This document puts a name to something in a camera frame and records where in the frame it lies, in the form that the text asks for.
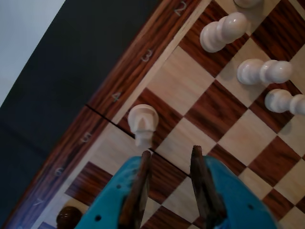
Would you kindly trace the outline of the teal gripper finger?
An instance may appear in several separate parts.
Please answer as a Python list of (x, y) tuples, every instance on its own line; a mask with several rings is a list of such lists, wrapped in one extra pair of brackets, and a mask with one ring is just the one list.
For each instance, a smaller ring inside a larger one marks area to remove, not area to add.
[(190, 177), (204, 229), (279, 229), (268, 207), (220, 160), (192, 148)]
[(139, 229), (149, 195), (152, 154), (129, 158), (77, 224), (77, 229)]

